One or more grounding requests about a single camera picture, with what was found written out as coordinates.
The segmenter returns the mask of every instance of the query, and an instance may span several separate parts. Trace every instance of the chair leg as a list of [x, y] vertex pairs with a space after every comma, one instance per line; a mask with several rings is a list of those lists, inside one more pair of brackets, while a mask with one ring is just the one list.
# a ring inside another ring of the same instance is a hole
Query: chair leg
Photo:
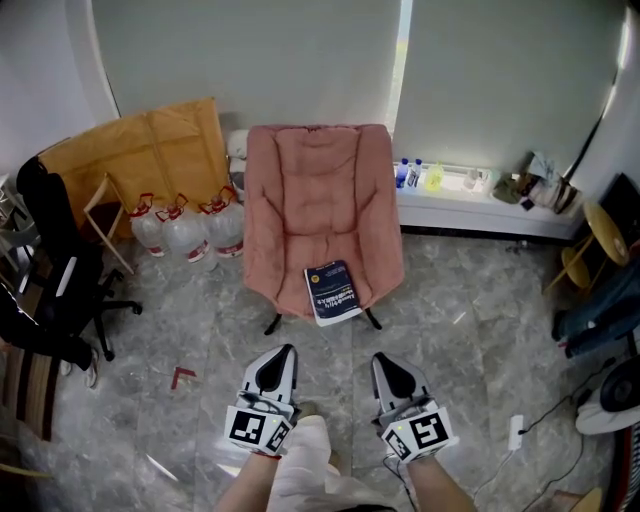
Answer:
[[267, 327], [267, 330], [264, 331], [264, 335], [265, 336], [270, 336], [271, 334], [273, 334], [273, 331], [276, 330], [276, 327], [278, 327], [278, 324], [280, 323], [280, 320], [282, 320], [282, 315], [280, 313], [276, 314], [275, 318], [273, 319], [273, 322], [271, 322], [269, 324], [269, 327]]
[[100, 308], [102, 311], [107, 311], [109, 309], [126, 309], [131, 308], [133, 310], [134, 315], [139, 315], [142, 313], [142, 305], [137, 302], [133, 302], [132, 300], [113, 300], [111, 302], [103, 302], [100, 304]]
[[369, 319], [369, 321], [371, 322], [373, 327], [375, 327], [376, 329], [381, 331], [382, 330], [382, 326], [380, 325], [380, 322], [378, 322], [378, 319], [375, 316], [373, 316], [373, 313], [371, 312], [371, 309], [367, 308], [367, 309], [364, 310], [364, 312], [367, 314], [367, 318]]
[[111, 350], [109, 350], [109, 346], [107, 345], [107, 338], [104, 335], [104, 325], [102, 323], [102, 317], [100, 316], [100, 313], [93, 317], [93, 322], [96, 324], [96, 331], [98, 333], [98, 338], [100, 339], [100, 346], [102, 347], [104, 358], [107, 361], [113, 361], [115, 355], [113, 352], [111, 352]]

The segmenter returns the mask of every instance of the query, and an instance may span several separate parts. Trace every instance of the denim jeans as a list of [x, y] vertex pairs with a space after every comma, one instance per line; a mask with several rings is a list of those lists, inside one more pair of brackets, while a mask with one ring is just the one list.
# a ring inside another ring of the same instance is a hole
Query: denim jeans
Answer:
[[573, 357], [612, 341], [640, 324], [640, 258], [620, 269], [584, 304], [567, 311], [558, 334], [567, 336]]

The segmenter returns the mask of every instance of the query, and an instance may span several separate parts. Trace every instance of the book cover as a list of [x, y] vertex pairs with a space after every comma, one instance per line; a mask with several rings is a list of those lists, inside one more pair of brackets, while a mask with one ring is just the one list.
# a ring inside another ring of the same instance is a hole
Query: book cover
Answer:
[[362, 313], [344, 261], [308, 268], [304, 274], [318, 325], [331, 325]]

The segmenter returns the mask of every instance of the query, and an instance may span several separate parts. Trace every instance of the clothing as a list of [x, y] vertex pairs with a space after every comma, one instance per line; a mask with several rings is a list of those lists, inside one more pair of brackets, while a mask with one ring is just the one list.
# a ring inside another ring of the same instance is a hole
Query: clothing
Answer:
[[393, 512], [389, 500], [381, 494], [355, 478], [340, 476], [329, 465], [331, 445], [321, 416], [302, 418], [286, 439], [285, 448], [287, 453], [278, 464], [267, 512]]
[[640, 324], [640, 258], [620, 269], [584, 304], [567, 311], [558, 334], [573, 357], [612, 341]]
[[91, 365], [91, 347], [87, 343], [38, 325], [18, 307], [4, 285], [0, 285], [0, 338], [28, 352], [64, 359], [82, 370]]

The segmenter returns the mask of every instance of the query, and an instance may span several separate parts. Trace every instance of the gray floor tile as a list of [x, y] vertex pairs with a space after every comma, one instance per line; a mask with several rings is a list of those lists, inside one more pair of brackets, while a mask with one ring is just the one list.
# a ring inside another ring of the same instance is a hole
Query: gray floor tile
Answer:
[[[390, 352], [424, 370], [460, 438], [437, 457], [473, 494], [508, 456], [512, 415], [529, 424], [607, 357], [624, 353], [620, 342], [567, 360], [556, 348], [553, 311], [571, 295], [561, 286], [549, 296], [541, 289], [555, 271], [557, 248], [412, 235], [403, 236], [403, 248], [405, 281], [373, 307], [382, 331], [364, 315], [323, 329], [285, 317], [264, 336], [275, 310], [244, 287], [241, 260], [202, 272], [123, 244], [136, 275], [118, 283], [116, 295], [142, 302], [144, 313], [105, 315], [117, 357], [101, 362], [97, 389], [87, 390], [77, 369], [59, 379], [51, 443], [18, 429], [24, 465], [56, 475], [32, 486], [34, 497], [47, 512], [211, 510], [247, 457], [223, 439], [244, 370], [261, 353], [291, 343], [299, 355], [296, 400], [318, 404], [343, 472], [410, 510], [402, 484], [381, 466], [385, 446], [370, 424], [378, 409], [373, 354]], [[105, 263], [115, 266], [108, 253]], [[85, 337], [97, 346], [91, 326]], [[176, 366], [197, 378], [172, 391]], [[479, 510], [521, 510], [565, 472], [580, 448], [573, 423], [574, 408], [565, 404], [527, 434], [479, 493]], [[612, 436], [584, 442], [576, 470], [549, 493], [606, 487]]]

